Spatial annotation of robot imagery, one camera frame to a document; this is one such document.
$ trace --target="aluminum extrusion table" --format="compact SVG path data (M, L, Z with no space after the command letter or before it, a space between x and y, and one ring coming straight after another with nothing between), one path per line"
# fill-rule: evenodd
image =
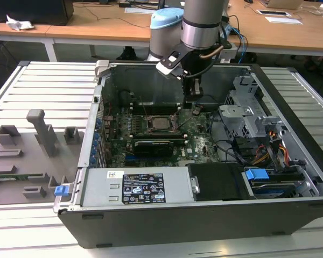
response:
M323 100L296 72L263 68L323 148ZM29 109L44 109L55 131L86 128L94 90L94 63L31 62L18 66L0 90L0 125L34 132ZM52 203L0 207L0 257L323 257L323 218L292 235L83 249L53 213Z

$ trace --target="wooden desk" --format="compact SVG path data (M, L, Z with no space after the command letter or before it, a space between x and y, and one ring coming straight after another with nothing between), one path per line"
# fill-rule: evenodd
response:
M149 42L151 15L125 13L124 9L119 8L118 5L89 7L86 4L74 4L73 17L67 26L51 26L46 35L53 38ZM137 26L116 18L121 18Z
M248 51L323 55L322 16L302 11L298 15L303 25L270 23L265 16L256 14L250 8L244 8L247 5L245 1L230 0L230 2L232 7L229 9L229 14L238 16L240 29L249 41ZM36 25L34 30L17 32L11 30L6 24L0 24L0 39L41 42L46 47L50 61L57 61L55 43L90 45L92 53L94 53L94 45L149 46L151 15L125 13L124 8L119 8L117 5L93 7L90 4L75 3L74 6L74 15L67 26ZM305 2L303 6L319 6L319 4ZM251 7L254 10L267 9L258 0L255 0ZM299 19L299 16L293 15L297 10L285 11L292 14L293 18ZM117 18L141 27L133 26ZM231 19L231 24L237 26L234 17ZM239 45L237 36L230 36L229 39L237 46Z
M250 8L244 8L247 3L243 0L230 0L232 7L229 15L237 15L240 29L249 41L248 51L258 53L280 53L280 54L305 54L323 55L323 17L298 10L280 9L292 15L290 18L300 19L303 25L270 23L264 15L256 14ZM319 7L320 3L304 2L303 6ZM250 5L254 10L277 10L268 9L258 0ZM231 24L237 27L234 17L230 19ZM229 40L239 45L237 36L230 36Z

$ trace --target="blue tab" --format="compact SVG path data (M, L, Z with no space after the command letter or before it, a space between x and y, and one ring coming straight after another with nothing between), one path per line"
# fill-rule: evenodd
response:
M264 168L250 168L249 170L245 171L245 174L248 180L269 179L269 175Z
M69 185L59 185L55 188L55 196L68 196Z

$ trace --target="computer case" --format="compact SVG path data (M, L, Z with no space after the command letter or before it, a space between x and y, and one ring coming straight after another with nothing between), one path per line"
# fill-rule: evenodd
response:
M66 25L74 12L72 0L0 0L0 23L6 15L32 24Z

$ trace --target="warning label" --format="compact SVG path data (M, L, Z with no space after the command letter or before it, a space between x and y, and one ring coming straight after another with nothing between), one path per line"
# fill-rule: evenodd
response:
M163 174L123 175L123 204L164 203Z

